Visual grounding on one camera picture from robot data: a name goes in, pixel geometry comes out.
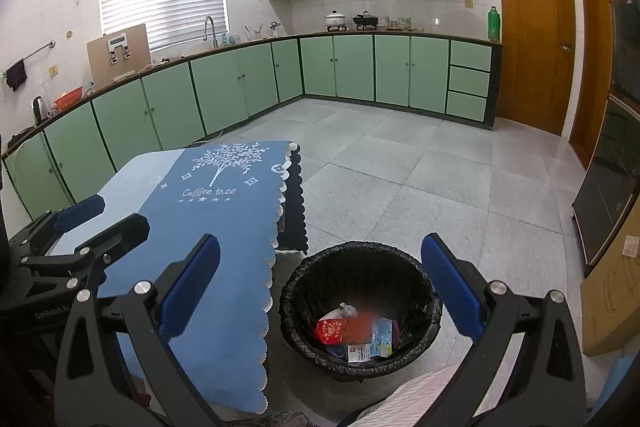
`tree print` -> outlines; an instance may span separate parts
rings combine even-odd
[[[262,161],[262,153],[269,149],[262,149],[259,143],[234,143],[232,145],[222,145],[219,149],[208,150],[203,156],[194,160],[196,165],[191,168],[192,171],[200,167],[215,165],[218,170],[213,176],[209,187],[216,182],[220,172],[228,167],[239,167],[242,174],[247,174],[251,170],[251,164]]]

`green thermos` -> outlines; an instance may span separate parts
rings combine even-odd
[[[495,9],[495,6],[491,6],[491,11],[489,12],[489,40],[500,40],[500,14]]]

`table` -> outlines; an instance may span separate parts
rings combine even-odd
[[[133,212],[145,216],[148,239],[106,269],[98,296],[108,297],[155,280],[203,233],[215,235],[220,266],[169,346],[209,403],[264,412],[275,249],[307,250],[299,151],[290,142],[268,141],[137,156],[98,192],[104,212],[65,233],[49,254],[70,253]],[[283,213],[286,225],[278,232]],[[144,378],[129,337],[119,339],[130,372]]]

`trash can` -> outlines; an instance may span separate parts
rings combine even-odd
[[[340,303],[396,319],[399,347],[388,359],[349,363],[327,352],[316,322]],[[335,380],[362,381],[390,375],[428,349],[440,331],[442,301],[422,264],[398,248],[350,241],[302,261],[280,296],[280,329],[302,357]]]

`white pot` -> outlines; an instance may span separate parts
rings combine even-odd
[[[346,26],[345,17],[334,10],[332,13],[329,13],[329,15],[324,16],[324,25],[327,28],[331,28],[332,26]]]

